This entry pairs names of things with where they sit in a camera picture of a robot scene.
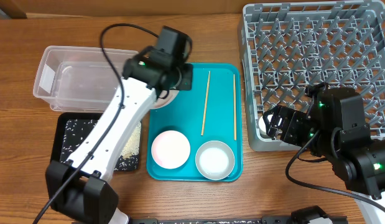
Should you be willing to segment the white plastic cup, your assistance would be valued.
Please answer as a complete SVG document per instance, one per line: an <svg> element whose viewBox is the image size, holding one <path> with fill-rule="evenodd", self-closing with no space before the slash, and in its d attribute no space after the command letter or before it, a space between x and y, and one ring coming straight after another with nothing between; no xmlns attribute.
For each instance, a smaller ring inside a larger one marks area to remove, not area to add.
<svg viewBox="0 0 385 224"><path fill-rule="evenodd" d="M259 128L259 133L263 138L268 138L268 135L266 134L266 125L264 123L263 116L259 118L258 121L258 128Z"/></svg>

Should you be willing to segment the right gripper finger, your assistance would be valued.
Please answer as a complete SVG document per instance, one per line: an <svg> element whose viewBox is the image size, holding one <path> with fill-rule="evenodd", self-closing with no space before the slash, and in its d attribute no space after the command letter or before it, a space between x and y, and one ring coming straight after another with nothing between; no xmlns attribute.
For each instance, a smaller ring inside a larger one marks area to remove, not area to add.
<svg viewBox="0 0 385 224"><path fill-rule="evenodd" d="M263 119L267 119L267 120L270 120L269 116L272 115L272 116L277 116L280 112L280 110L283 108L284 106L281 106L281 105L276 105L274 106L273 108L267 110L266 112L264 112L263 114Z"/></svg>
<svg viewBox="0 0 385 224"><path fill-rule="evenodd" d="M266 125L266 135L275 139L279 134L281 119L278 115L264 115L264 124Z"/></svg>

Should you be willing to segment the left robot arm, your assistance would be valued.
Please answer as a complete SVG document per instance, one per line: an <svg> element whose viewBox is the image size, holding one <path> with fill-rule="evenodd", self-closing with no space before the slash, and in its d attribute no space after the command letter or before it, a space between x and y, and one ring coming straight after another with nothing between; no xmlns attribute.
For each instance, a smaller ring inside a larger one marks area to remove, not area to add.
<svg viewBox="0 0 385 224"><path fill-rule="evenodd" d="M164 26L149 45L125 61L118 71L113 98L78 148L65 162L50 161L45 171L49 200L35 217L38 223L48 208L81 223L130 223L118 208L119 197L109 182L114 167L138 122L171 90L192 88L193 66L187 60L192 39Z"/></svg>

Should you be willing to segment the pink round plate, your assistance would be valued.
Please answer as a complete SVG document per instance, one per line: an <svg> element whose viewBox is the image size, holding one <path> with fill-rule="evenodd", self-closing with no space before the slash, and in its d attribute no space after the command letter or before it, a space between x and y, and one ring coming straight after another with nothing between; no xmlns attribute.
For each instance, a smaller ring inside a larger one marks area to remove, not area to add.
<svg viewBox="0 0 385 224"><path fill-rule="evenodd" d="M178 93L179 93L178 90L170 90L169 92L167 92L165 90L162 91L160 93L158 99L155 101L155 103L151 107L151 109L154 110L154 109L159 109L159 108L167 106L176 98Z"/></svg>

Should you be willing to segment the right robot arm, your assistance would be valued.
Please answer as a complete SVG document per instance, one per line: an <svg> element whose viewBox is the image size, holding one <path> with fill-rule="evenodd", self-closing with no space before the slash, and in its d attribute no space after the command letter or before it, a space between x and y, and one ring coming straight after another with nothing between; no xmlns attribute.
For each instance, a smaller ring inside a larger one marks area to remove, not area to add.
<svg viewBox="0 0 385 224"><path fill-rule="evenodd" d="M286 177L306 188L353 198L366 223L385 223L385 139L371 138L361 95L328 83L306 86L305 95L312 100L306 112L276 105L262 116L267 136L300 148L285 168ZM315 162L329 162L346 189L293 178L290 168L305 151Z"/></svg>

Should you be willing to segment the pile of rice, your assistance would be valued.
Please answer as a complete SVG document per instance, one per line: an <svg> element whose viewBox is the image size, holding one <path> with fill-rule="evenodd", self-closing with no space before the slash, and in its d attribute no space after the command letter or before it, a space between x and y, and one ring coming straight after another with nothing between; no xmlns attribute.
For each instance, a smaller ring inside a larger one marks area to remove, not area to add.
<svg viewBox="0 0 385 224"><path fill-rule="evenodd" d="M96 126L95 119L68 119L61 127L64 128L62 134L59 134L59 142L53 145L59 152L57 159L65 162L68 156L74 152L83 140L89 135ZM131 137L121 151L121 155L115 165L115 171L134 171L139 165L139 150L141 144L141 123L137 124Z"/></svg>

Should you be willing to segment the pink small bowl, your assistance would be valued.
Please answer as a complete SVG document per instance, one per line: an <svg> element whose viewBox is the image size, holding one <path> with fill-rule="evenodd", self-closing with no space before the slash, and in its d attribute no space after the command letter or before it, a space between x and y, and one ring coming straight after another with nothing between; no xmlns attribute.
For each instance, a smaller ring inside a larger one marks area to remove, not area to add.
<svg viewBox="0 0 385 224"><path fill-rule="evenodd" d="M160 133L151 146L151 155L156 164L164 169L177 169L188 160L191 146L181 132L169 130Z"/></svg>

